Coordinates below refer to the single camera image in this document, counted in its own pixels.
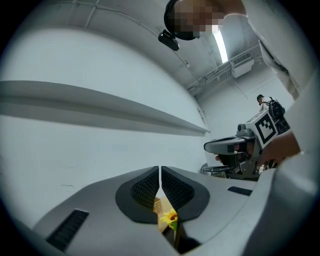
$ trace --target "fluorescent light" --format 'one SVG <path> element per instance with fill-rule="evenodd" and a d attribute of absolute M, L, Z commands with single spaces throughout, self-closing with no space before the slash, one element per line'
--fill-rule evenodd
<path fill-rule="evenodd" d="M 221 59 L 222 59 L 222 63 L 225 63 L 228 61 L 228 55 L 227 55 L 227 50 L 226 50 L 225 42 L 222 37 L 221 31 L 217 30 L 217 28 L 213 26 L 212 27 L 212 34 L 214 36 L 216 44 L 218 45 Z"/>

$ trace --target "white shirt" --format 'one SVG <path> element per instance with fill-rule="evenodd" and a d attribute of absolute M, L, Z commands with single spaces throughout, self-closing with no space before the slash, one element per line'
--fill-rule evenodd
<path fill-rule="evenodd" d="M 262 98 L 262 101 L 269 103 L 269 102 L 271 101 L 271 98 L 269 98 L 269 97 L 264 97 L 264 98 Z M 265 103 L 262 103 L 262 104 L 260 105 L 260 112 L 265 111 L 265 110 L 268 110 L 268 111 L 269 111 L 269 106 L 268 106 L 267 104 L 265 104 Z"/>
<path fill-rule="evenodd" d="M 318 150 L 320 65 L 312 45 L 296 21 L 277 1 L 242 0 L 242 3 L 250 25 L 266 48 L 262 46 L 261 49 L 265 62 L 296 100 L 284 118 L 301 151 Z"/>
<path fill-rule="evenodd" d="M 242 3 L 250 25 L 265 46 L 261 46 L 265 63 L 273 69 L 293 99 L 297 99 L 319 65 L 313 47 L 279 2 L 242 0 Z M 283 72 L 276 63 L 285 67 L 288 73 Z"/>

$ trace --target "sunflower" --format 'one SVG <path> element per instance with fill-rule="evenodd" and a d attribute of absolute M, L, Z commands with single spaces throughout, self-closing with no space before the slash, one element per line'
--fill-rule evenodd
<path fill-rule="evenodd" d="M 163 217 L 160 218 L 161 221 L 168 224 L 170 228 L 176 230 L 177 228 L 177 221 L 178 221 L 178 214 L 174 209 L 171 209 L 168 212 L 163 213 Z"/>

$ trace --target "ceiling pipe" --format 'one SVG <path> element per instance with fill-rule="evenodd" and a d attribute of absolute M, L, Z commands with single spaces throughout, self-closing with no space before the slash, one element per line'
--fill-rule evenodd
<path fill-rule="evenodd" d="M 233 58 L 231 58 L 231 59 L 228 61 L 228 63 L 229 63 L 230 61 L 234 60 L 235 58 L 237 58 L 237 57 L 239 57 L 239 56 L 241 56 L 241 55 L 243 55 L 243 54 L 245 54 L 245 53 L 247 53 L 247 52 L 249 52 L 249 51 L 251 51 L 251 50 L 253 50 L 253 49 L 257 48 L 257 47 L 259 47 L 259 46 L 260 46 L 260 45 L 258 44 L 258 45 L 256 45 L 256 46 L 251 47 L 251 48 L 245 50 L 244 52 L 242 52 L 242 53 L 234 56 Z M 259 57 L 259 58 L 256 59 L 254 62 L 259 62 L 259 63 L 261 64 L 262 61 L 263 61 L 262 57 Z M 218 66 L 217 69 L 220 68 L 220 67 L 222 67 L 222 66 L 225 66 L 225 64 L 226 64 L 226 63 Z M 196 99 L 198 99 L 198 98 L 201 97 L 204 93 L 207 93 L 207 92 L 211 91 L 211 89 L 213 89 L 213 88 L 215 87 L 215 86 L 212 86 L 209 90 L 205 90 L 206 86 L 207 86 L 212 80 L 214 80 L 214 79 L 216 79 L 217 77 L 222 76 L 224 73 L 230 72 L 230 71 L 231 71 L 231 65 L 228 65 L 228 66 L 225 67 L 224 69 L 220 70 L 218 73 L 214 73 L 213 76 L 211 76 L 210 78 L 203 77 L 202 79 L 203 79 L 203 81 L 204 81 L 204 85 L 202 85 L 202 84 L 201 84 L 200 86 L 194 85 L 194 86 L 192 86 L 192 87 L 189 87 L 188 90 L 189 90 L 189 92 L 192 94 L 195 90 L 197 90 L 198 88 L 201 88 L 201 89 L 202 89 L 202 92 L 200 92 L 199 94 L 193 95 Z M 240 91 L 241 91 L 241 88 L 239 87 L 239 85 L 237 84 L 237 82 L 236 82 L 234 79 L 232 80 L 232 82 L 234 82 L 234 83 L 238 86 L 238 88 L 240 89 Z"/>
<path fill-rule="evenodd" d="M 118 14 L 120 14 L 120 15 L 126 16 L 127 18 L 129 18 L 130 20 L 132 20 L 134 23 L 138 24 L 140 27 L 142 27 L 142 28 L 146 29 L 147 31 L 149 31 L 153 36 L 155 36 L 155 37 L 158 39 L 158 34 L 157 34 L 156 32 L 154 32 L 151 28 L 149 28 L 149 27 L 147 27 L 146 25 L 144 25 L 143 23 L 141 23 L 140 21 L 136 20 L 135 18 L 131 17 L 130 15 L 128 15 L 128 14 L 122 12 L 122 11 L 118 11 L 118 10 L 111 9 L 111 8 L 109 8 L 109 7 L 100 5 L 99 2 L 100 2 L 100 0 L 97 0 L 96 3 L 82 2 L 82 1 L 77 1 L 77 2 L 76 2 L 77 5 L 92 6 L 92 10 L 91 10 L 91 13 L 90 13 L 90 15 L 89 15 L 89 17 L 88 17 L 88 19 L 87 19 L 86 24 L 85 24 L 85 28 L 88 27 L 89 22 L 90 22 L 90 20 L 91 20 L 91 18 L 92 18 L 92 15 L 93 15 L 95 9 L 98 9 L 98 10 L 106 10 L 106 11 L 111 11 L 111 12 L 115 12 L 115 13 L 118 13 Z M 59 2 L 55 2 L 55 3 L 50 3 L 50 5 L 58 5 L 58 4 L 75 4 L 75 2 L 74 2 L 74 0 L 73 0 L 73 1 L 59 1 Z M 75 9 L 75 5 L 72 7 L 72 10 L 71 10 L 71 12 L 70 12 L 70 15 L 73 14 L 73 11 L 74 11 L 74 9 Z M 197 82 L 198 79 L 197 79 L 196 76 L 193 74 L 193 72 L 189 69 L 189 68 L 190 68 L 190 64 L 189 64 L 187 61 L 185 61 L 185 60 L 179 55 L 179 53 L 177 53 L 176 51 L 173 51 L 173 53 L 178 56 L 178 58 L 183 62 L 184 66 L 188 69 L 188 71 L 189 71 L 190 74 L 192 75 L 193 80 L 194 80 L 194 82 L 193 82 L 192 84 L 199 84 L 199 82 Z"/>
<path fill-rule="evenodd" d="M 71 8 L 71 10 L 70 10 L 70 12 L 69 12 L 68 19 L 67 19 L 66 22 L 65 22 L 66 25 L 69 25 L 69 21 L 70 21 L 72 15 L 74 14 L 74 11 L 75 11 L 75 9 L 76 9 L 76 7 L 77 7 L 77 4 L 78 4 L 77 2 L 78 2 L 78 0 L 72 0 L 72 1 L 70 2 L 70 3 L 73 4 L 73 5 L 72 5 L 72 8 Z"/>
<path fill-rule="evenodd" d="M 247 50 L 239 53 L 238 55 L 232 57 L 232 58 L 229 59 L 227 62 L 225 62 L 225 63 L 217 66 L 214 70 L 209 71 L 209 72 L 206 73 L 204 76 L 202 76 L 201 78 L 199 78 L 197 81 L 195 81 L 195 82 L 193 82 L 192 84 L 190 84 L 190 85 L 187 87 L 188 90 L 191 89 L 191 88 L 193 88 L 193 87 L 197 87 L 198 85 L 194 86 L 194 84 L 196 84 L 197 82 L 200 84 L 199 80 L 201 80 L 201 79 L 205 80 L 205 81 L 206 81 L 206 84 L 209 83 L 209 82 L 211 82 L 211 81 L 212 81 L 213 79 L 215 79 L 217 76 L 222 75 L 221 73 L 222 73 L 223 71 L 225 71 L 226 69 L 230 69 L 231 67 L 228 66 L 227 68 L 224 68 L 223 70 L 221 70 L 221 71 L 219 71 L 218 73 L 216 73 L 219 68 L 221 68 L 221 67 L 223 67 L 223 66 L 229 65 L 229 63 L 230 63 L 232 60 L 234 60 L 235 58 L 237 58 L 237 57 L 239 57 L 239 56 L 241 56 L 241 55 L 243 55 L 243 54 L 245 54 L 245 53 L 247 53 L 247 52 L 250 52 L 251 50 L 253 50 L 253 49 L 255 49 L 255 48 L 259 47 L 259 46 L 260 46 L 260 44 L 257 44 L 257 45 L 255 45 L 255 46 L 253 46 L 253 47 L 251 47 L 251 48 L 249 48 L 249 49 L 247 49 Z"/>

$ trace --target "person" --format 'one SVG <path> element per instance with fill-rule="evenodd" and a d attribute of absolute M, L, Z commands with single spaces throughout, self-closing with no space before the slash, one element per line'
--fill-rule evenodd
<path fill-rule="evenodd" d="M 264 97 L 262 94 L 259 94 L 258 97 L 256 97 L 256 100 L 259 103 L 260 112 L 265 111 L 265 110 L 269 111 L 268 103 L 272 100 L 270 97 Z"/>
<path fill-rule="evenodd" d="M 213 25 L 220 24 L 228 15 L 248 17 L 259 37 L 264 62 L 296 100 L 285 116 L 291 130 L 275 137 L 264 148 L 258 165 L 291 157 L 300 151 L 319 149 L 319 60 L 304 32 L 278 1 L 171 0 L 166 12 L 169 32 L 192 33 L 194 37 L 198 37 L 199 32 L 211 31 Z M 248 143 L 249 154 L 252 147 Z M 238 149 L 239 145 L 235 144 L 234 150 Z"/>

